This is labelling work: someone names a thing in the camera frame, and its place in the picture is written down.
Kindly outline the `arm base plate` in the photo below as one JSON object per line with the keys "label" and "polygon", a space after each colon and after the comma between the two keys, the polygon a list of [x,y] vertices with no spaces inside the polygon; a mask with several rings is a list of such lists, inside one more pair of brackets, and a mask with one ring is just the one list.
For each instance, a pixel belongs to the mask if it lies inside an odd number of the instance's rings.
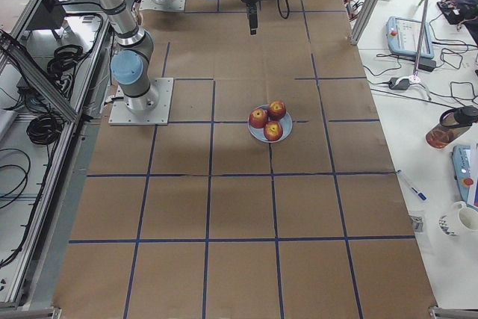
{"label": "arm base plate", "polygon": [[139,10],[183,12],[186,0],[141,0]]}
{"label": "arm base plate", "polygon": [[112,126],[166,126],[173,95],[173,78],[154,78],[149,91],[138,98],[125,95],[117,88],[108,123]]}

